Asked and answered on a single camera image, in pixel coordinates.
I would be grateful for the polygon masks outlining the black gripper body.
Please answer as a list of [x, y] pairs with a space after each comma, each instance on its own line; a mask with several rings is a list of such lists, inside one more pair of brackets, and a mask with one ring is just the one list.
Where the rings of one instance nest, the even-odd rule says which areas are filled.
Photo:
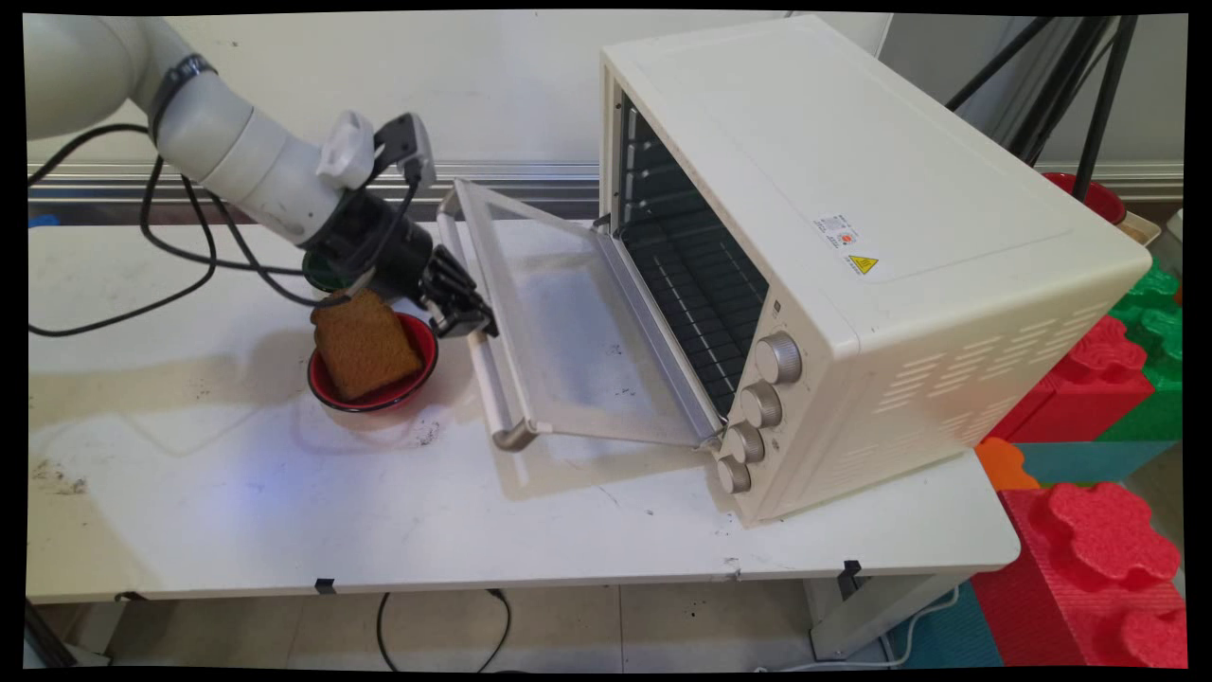
[[438, 305], [440, 273], [431, 268], [438, 247], [407, 217], [415, 197], [416, 191], [407, 190], [401, 204], [390, 206], [373, 193], [350, 191], [316, 236], [303, 242], [308, 254], [316, 252], [345, 277], [345, 288], [325, 299], [328, 305], [342, 305], [373, 283], [416, 305]]

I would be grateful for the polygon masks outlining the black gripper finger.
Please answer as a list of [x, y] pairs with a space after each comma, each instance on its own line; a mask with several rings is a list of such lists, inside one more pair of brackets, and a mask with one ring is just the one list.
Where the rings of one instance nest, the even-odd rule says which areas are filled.
[[438, 306], [481, 306], [478, 283], [445, 246], [434, 246], [430, 256], [430, 299]]
[[496, 314], [478, 290], [423, 290], [421, 306], [430, 315], [429, 328], [440, 337], [499, 336]]

